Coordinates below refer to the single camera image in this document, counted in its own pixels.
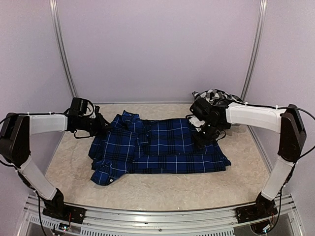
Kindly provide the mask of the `blue plaid long sleeve shirt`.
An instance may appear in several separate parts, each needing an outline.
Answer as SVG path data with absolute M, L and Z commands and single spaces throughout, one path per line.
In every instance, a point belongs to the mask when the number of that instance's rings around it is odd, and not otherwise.
M 197 174 L 225 171 L 231 162 L 216 141 L 198 144 L 185 118 L 141 119 L 123 111 L 89 150 L 91 181 L 110 185 L 125 174 Z

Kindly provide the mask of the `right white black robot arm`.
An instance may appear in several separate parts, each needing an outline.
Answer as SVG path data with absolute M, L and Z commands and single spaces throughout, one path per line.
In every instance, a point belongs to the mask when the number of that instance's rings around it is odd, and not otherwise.
M 271 210 L 268 200 L 275 199 L 301 158 L 307 137 L 300 115 L 301 110 L 293 104 L 272 107 L 228 99 L 210 104 L 203 98 L 195 100 L 189 110 L 202 122 L 200 130 L 194 137 L 199 145 L 213 141 L 220 132 L 232 125 L 263 129 L 278 135 L 277 160 L 260 193 L 265 199 L 252 206 L 254 217 L 264 217 Z

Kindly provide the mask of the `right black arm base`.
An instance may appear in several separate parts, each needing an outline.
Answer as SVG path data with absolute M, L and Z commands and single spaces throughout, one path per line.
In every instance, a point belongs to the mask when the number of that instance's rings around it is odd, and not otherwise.
M 278 214 L 275 201 L 263 197 L 261 193 L 258 194 L 254 204 L 237 207 L 235 212 L 239 224 Z

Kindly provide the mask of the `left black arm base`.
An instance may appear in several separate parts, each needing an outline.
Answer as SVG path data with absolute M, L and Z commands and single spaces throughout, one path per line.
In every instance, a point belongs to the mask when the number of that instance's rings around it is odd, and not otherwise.
M 64 203 L 63 193 L 57 188 L 52 200 L 43 199 L 43 214 L 55 219 L 67 221 L 68 223 L 83 224 L 86 209 L 71 206 Z

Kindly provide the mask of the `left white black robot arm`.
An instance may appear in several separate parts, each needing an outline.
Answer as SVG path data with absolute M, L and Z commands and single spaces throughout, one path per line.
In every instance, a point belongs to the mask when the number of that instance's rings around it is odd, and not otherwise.
M 91 101 L 75 97 L 64 112 L 8 113 L 0 125 L 0 154 L 6 166 L 12 167 L 46 201 L 57 196 L 57 188 L 45 177 L 32 158 L 32 137 L 46 133 L 78 131 L 87 138 L 105 134 L 110 123 Z

